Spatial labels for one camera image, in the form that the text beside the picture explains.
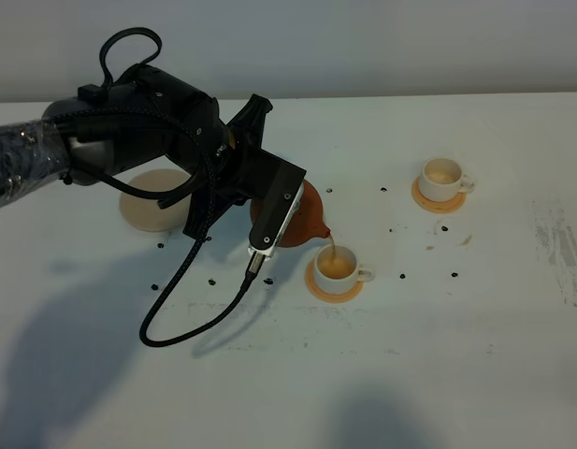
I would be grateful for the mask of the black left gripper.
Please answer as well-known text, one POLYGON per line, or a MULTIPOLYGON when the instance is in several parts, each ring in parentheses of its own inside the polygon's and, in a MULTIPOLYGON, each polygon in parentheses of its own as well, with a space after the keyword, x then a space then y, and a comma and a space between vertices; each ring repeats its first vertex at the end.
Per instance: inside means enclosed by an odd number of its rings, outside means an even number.
MULTIPOLYGON (((232 206, 243 205, 248 199, 262 201, 279 168, 279 158, 262 149, 266 116, 273 110, 271 102, 252 94, 246 105, 227 124, 235 138, 236 148, 224 152, 227 164, 215 177, 213 225, 232 206)), ((203 170, 199 184, 190 195, 190 206, 183 234, 196 239, 207 218, 209 187, 203 170)))

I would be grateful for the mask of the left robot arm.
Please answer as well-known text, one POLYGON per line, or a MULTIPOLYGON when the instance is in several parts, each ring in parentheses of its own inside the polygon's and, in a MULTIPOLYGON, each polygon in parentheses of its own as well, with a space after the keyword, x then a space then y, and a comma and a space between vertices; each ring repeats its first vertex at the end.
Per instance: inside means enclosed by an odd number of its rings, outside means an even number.
POLYGON ((216 99, 149 65, 133 65, 115 82, 79 88, 36 121, 0 126, 0 208, 53 181, 104 182, 168 208, 188 199, 184 233, 197 238, 231 207, 264 205, 255 236, 271 242, 303 178, 265 151, 271 103, 253 95, 229 122, 216 99), (189 176, 161 193, 118 180, 126 170, 166 157, 189 176))

